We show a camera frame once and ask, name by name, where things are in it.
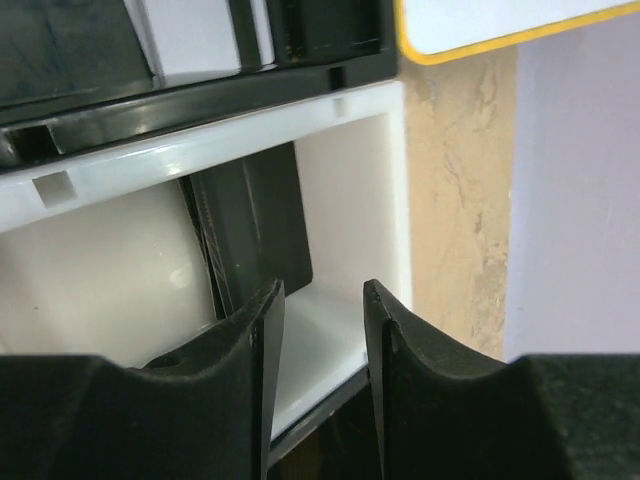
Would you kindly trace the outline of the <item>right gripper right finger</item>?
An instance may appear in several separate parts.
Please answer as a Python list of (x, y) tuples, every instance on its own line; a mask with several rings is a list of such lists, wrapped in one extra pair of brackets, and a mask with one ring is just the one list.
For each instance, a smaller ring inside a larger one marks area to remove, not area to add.
[(533, 354), (503, 363), (448, 336), (376, 280), (363, 287), (387, 479), (635, 479), (639, 358)]

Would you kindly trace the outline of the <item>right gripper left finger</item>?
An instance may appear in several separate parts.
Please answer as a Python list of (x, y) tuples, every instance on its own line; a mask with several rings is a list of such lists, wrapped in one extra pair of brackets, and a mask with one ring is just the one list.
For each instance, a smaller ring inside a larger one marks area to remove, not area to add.
[(264, 285), (141, 369), (96, 355), (1, 359), (5, 479), (263, 479), (285, 313)]

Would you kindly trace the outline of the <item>black white card sorting tray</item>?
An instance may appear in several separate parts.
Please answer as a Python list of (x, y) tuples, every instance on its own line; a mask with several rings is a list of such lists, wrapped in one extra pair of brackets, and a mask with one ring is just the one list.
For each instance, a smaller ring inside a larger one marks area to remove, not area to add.
[(1, 475), (380, 474), (411, 297), (391, 1), (1, 5)]

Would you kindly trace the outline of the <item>white board with yellow rim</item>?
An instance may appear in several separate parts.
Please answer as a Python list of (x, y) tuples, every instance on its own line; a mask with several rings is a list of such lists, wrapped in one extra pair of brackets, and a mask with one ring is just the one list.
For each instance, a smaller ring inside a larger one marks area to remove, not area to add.
[(402, 0), (397, 43), (410, 61), (436, 65), (637, 13), (637, 1)]

